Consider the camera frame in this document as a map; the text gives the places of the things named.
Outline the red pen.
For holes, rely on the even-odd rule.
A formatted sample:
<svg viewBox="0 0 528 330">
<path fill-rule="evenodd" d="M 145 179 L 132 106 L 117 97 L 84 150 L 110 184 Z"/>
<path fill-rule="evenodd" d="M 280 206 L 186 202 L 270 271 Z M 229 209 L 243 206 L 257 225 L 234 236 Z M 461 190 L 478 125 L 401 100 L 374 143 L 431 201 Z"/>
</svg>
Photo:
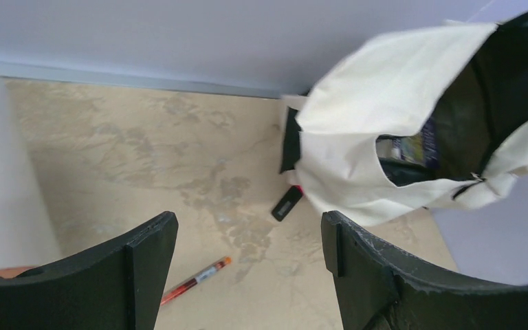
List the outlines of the red pen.
<svg viewBox="0 0 528 330">
<path fill-rule="evenodd" d="M 221 269 L 225 268 L 227 265 L 231 264 L 232 258 L 229 256 L 225 256 L 218 261 L 214 262 L 213 264 L 207 266 L 200 272 L 192 275 L 190 278 L 184 280 L 180 284 L 174 286 L 172 289 L 168 290 L 164 295 L 162 296 L 162 299 L 160 301 L 160 306 L 164 306 L 167 303 L 171 302 L 172 300 L 176 299 L 177 297 L 181 296 L 182 294 L 186 293 L 193 287 L 197 286 L 201 282 L 205 281 L 206 279 L 212 277 L 217 272 L 219 272 Z"/>
</svg>

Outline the beige canvas student backpack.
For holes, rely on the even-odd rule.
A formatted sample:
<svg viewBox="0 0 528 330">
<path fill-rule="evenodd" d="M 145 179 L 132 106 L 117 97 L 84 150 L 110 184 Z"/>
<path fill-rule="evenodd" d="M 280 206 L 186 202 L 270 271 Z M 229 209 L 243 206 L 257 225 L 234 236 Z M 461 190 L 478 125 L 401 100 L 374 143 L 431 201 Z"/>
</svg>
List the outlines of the beige canvas student backpack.
<svg viewBox="0 0 528 330">
<path fill-rule="evenodd" d="M 286 200 L 361 226 L 482 208 L 528 175 L 528 12 L 377 35 L 281 100 Z"/>
</svg>

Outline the purple treehouse book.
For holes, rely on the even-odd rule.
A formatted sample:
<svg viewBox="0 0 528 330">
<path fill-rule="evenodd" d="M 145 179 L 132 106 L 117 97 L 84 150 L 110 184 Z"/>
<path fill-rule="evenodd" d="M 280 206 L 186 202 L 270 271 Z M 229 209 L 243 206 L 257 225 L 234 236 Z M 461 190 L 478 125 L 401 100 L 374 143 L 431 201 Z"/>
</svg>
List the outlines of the purple treehouse book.
<svg viewBox="0 0 528 330">
<path fill-rule="evenodd" d="M 438 169 L 440 162 L 436 130 L 435 121 L 429 118 L 415 135 L 407 137 L 380 136 L 376 140 L 377 156 L 428 169 Z"/>
</svg>

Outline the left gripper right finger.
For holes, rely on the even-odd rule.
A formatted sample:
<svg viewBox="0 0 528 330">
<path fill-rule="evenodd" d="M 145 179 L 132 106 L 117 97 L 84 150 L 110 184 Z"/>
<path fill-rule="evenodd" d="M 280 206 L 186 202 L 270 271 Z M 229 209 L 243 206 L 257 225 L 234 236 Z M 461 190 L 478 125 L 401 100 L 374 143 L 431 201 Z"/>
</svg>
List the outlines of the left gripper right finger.
<svg viewBox="0 0 528 330">
<path fill-rule="evenodd" d="M 528 285 L 439 267 L 337 211 L 321 232 L 345 329 L 528 329 Z"/>
</svg>

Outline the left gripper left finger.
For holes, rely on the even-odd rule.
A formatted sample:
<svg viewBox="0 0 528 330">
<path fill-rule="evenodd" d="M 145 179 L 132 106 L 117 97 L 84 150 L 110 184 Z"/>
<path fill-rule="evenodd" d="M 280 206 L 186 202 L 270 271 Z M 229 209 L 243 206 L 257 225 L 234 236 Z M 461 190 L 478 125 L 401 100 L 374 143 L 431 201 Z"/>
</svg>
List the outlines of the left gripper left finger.
<svg viewBox="0 0 528 330">
<path fill-rule="evenodd" d="M 178 222 L 163 212 L 67 258 L 0 277 L 0 329 L 153 329 Z"/>
</svg>

